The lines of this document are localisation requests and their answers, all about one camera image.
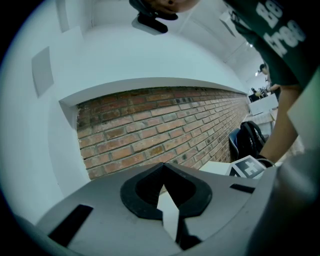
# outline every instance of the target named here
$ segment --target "dark green t-shirt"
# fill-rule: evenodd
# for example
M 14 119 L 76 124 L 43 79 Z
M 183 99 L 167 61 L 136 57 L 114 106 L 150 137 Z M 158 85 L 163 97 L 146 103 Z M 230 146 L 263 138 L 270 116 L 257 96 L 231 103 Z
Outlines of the dark green t-shirt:
M 319 21 L 310 1 L 224 0 L 237 31 L 260 53 L 272 83 L 304 89 L 319 66 Z

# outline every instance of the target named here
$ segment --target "person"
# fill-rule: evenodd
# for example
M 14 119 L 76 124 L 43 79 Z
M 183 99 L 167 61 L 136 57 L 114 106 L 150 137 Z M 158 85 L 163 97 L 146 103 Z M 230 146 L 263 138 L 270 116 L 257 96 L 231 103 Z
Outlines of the person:
M 267 70 L 266 64 L 260 65 L 260 72 L 262 72 L 264 75 L 267 75 L 267 80 L 269 82 L 270 87 L 267 89 L 267 91 L 271 94 L 275 94 L 276 99 L 279 101 L 281 89 L 279 84 L 275 84 L 270 80 L 269 71 Z
M 139 1 L 152 17 L 176 15 L 193 8 L 200 0 Z M 281 88 L 273 132 L 259 157 L 277 162 L 298 134 L 287 112 L 319 66 L 317 16 L 310 15 L 310 3 L 285 0 L 224 0 L 236 30 L 260 53 L 270 79 Z

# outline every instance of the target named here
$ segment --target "person's arm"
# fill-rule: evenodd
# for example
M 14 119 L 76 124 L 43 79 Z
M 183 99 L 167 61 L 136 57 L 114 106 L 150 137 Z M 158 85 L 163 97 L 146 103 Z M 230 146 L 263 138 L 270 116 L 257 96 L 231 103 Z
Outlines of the person's arm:
M 279 87 L 280 87 L 279 84 L 274 84 L 273 86 L 271 86 L 271 87 L 268 89 L 268 92 L 275 91 L 275 90 L 278 89 Z
M 298 134 L 287 115 L 290 107 L 301 94 L 299 85 L 281 86 L 278 113 L 271 136 L 260 155 L 276 163 L 292 146 Z

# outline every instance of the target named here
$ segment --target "red brick wall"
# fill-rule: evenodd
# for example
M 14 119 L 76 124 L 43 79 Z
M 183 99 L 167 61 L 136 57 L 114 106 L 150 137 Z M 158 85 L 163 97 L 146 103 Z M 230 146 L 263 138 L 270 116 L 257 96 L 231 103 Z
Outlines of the red brick wall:
M 78 138 L 91 179 L 171 162 L 199 169 L 230 162 L 228 135 L 245 118 L 244 94 L 164 87 L 106 95 L 78 105 Z

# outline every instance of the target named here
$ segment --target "black backpack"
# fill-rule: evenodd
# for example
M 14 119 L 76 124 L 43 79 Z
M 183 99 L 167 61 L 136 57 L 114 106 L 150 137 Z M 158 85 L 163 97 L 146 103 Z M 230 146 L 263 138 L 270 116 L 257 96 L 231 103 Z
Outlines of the black backpack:
M 243 122 L 240 131 L 236 135 L 236 144 L 239 151 L 238 159 L 251 155 L 257 158 L 266 143 L 261 130 L 252 121 Z

